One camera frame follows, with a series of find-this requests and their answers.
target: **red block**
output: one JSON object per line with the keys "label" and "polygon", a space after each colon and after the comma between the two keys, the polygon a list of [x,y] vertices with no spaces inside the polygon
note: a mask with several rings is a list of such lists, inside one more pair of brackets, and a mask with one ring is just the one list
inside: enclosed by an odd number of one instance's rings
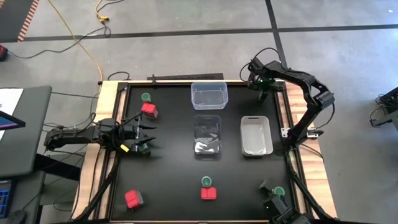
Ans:
{"label": "red block", "polygon": [[217,198],[217,189],[215,187],[202,187],[200,197],[203,200],[214,200]]}
{"label": "red block", "polygon": [[152,103],[144,103],[141,111],[144,112],[144,115],[148,118],[156,119],[158,112],[156,106]]}
{"label": "red block", "polygon": [[126,199],[128,208],[137,208],[144,203],[141,193],[136,190],[130,190],[129,192],[125,193],[124,198]]}

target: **yellow cord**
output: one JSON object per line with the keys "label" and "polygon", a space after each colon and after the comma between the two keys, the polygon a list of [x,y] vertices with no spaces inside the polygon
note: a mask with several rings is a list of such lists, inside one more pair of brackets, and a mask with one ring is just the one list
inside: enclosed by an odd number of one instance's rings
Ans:
{"label": "yellow cord", "polygon": [[99,0],[99,1],[98,1],[97,5],[95,6],[95,10],[94,10],[94,11],[95,11],[95,14],[97,14],[97,16],[99,17],[99,21],[100,21],[102,24],[105,24],[105,22],[109,20],[109,17],[108,17],[108,16],[101,16],[101,15],[98,13],[98,6],[101,4],[101,2],[102,2],[102,0]]}
{"label": "yellow cord", "polygon": [[102,74],[102,70],[100,68],[100,66],[98,65],[98,62],[93,58],[93,56],[91,56],[90,53],[88,53],[88,51],[80,44],[79,41],[76,40],[75,35],[73,35],[72,30],[69,28],[67,22],[63,19],[63,17],[61,16],[60,12],[58,12],[57,8],[52,4],[51,0],[48,0],[49,3],[51,4],[51,6],[53,7],[53,9],[55,10],[55,12],[57,12],[58,16],[60,16],[62,22],[65,24],[65,26],[68,28],[70,35],[72,35],[73,40],[86,52],[86,54],[92,59],[92,61],[94,62],[95,66],[97,67],[98,71],[99,71],[99,79],[100,81],[104,80],[104,76]]}

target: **gray floor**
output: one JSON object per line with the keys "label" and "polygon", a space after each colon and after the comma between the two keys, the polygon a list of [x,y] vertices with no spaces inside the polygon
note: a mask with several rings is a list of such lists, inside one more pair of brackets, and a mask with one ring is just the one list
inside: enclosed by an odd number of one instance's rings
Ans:
{"label": "gray floor", "polygon": [[[53,0],[75,34],[100,27],[95,0]],[[398,24],[398,3],[379,1],[272,1],[278,27]],[[263,0],[125,0],[103,11],[114,34],[171,30],[270,28]],[[27,36],[68,35],[47,1],[40,1]],[[398,220],[398,132],[391,124],[372,128],[375,97],[398,86],[397,29],[280,34],[290,67],[314,74],[336,97],[336,114],[320,138],[326,172],[342,220],[395,223]],[[62,49],[71,41],[5,44],[30,55]],[[274,47],[272,34],[191,35],[84,40],[105,77],[127,71],[132,79],[222,72],[238,79],[239,69],[263,47]],[[264,53],[263,61],[276,55]],[[98,72],[78,47],[30,60],[10,57],[0,64],[0,86],[51,85],[54,91],[94,95]],[[76,124],[87,118],[90,99],[52,95],[47,122]],[[328,119],[330,110],[315,121]],[[65,221],[68,214],[46,208],[42,223]]]}

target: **monitor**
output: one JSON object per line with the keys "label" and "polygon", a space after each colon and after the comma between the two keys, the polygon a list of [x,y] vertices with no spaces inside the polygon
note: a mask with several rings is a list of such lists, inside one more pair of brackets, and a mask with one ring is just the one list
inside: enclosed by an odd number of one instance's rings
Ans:
{"label": "monitor", "polygon": [[22,127],[25,127],[25,122],[3,111],[0,111],[0,131]]}

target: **black tabletop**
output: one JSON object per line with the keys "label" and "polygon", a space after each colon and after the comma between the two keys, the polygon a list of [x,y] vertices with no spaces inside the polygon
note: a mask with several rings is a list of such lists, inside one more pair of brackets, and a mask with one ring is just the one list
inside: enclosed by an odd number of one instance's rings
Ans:
{"label": "black tabletop", "polygon": [[[122,157],[114,190],[112,220],[265,220],[259,186],[266,178],[286,191],[285,200],[292,205],[290,182],[283,157],[275,154],[259,159],[242,155],[240,123],[243,116],[267,116],[270,121],[274,150],[280,149],[280,127],[274,95],[263,104],[258,92],[246,86],[229,86],[229,102],[223,110],[197,111],[190,98],[190,85],[131,88],[127,117],[142,106],[141,94],[148,92],[159,110],[155,121],[143,120],[157,139],[152,143],[150,158]],[[221,117],[221,153],[210,159],[196,156],[193,150],[194,122],[197,114]],[[210,176],[217,188],[217,199],[203,201],[201,178]],[[136,211],[126,208],[124,194],[129,190],[142,193],[144,206]]]}
{"label": "black tabletop", "polygon": [[12,115],[25,121],[26,126],[7,130],[0,140],[0,177],[32,172],[51,90],[43,86],[22,92]]}
{"label": "black tabletop", "polygon": [[[16,187],[14,189],[9,214],[14,211],[22,210],[25,207],[25,224],[36,223],[44,178],[45,173],[40,171],[20,176],[15,180]],[[7,223],[7,218],[0,219],[0,224],[5,223]]]}

